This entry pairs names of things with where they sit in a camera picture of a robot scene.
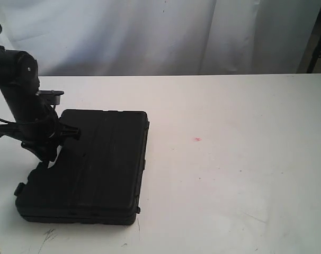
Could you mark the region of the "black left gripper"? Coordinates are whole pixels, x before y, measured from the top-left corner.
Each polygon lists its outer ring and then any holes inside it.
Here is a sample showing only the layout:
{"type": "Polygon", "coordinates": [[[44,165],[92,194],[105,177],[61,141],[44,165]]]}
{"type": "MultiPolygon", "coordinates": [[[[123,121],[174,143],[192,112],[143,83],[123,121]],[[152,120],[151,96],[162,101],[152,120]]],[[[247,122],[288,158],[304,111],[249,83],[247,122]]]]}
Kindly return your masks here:
{"type": "Polygon", "coordinates": [[[42,117],[36,117],[33,122],[1,124],[0,138],[7,136],[21,141],[22,148],[47,164],[56,160],[57,148],[67,138],[78,140],[81,130],[61,123],[54,107],[44,105],[43,109],[42,117]]]}

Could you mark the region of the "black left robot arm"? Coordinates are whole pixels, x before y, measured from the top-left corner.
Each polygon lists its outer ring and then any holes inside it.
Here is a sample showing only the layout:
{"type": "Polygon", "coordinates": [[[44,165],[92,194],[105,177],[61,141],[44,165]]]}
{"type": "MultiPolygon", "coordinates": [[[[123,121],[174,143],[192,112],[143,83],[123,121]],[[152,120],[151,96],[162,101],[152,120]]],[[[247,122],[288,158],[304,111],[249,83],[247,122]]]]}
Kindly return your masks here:
{"type": "Polygon", "coordinates": [[[0,47],[0,91],[15,119],[2,121],[0,138],[19,140],[22,148],[49,163],[67,138],[78,139],[81,132],[61,123],[55,111],[63,92],[39,87],[37,61],[25,51],[0,47]]]}

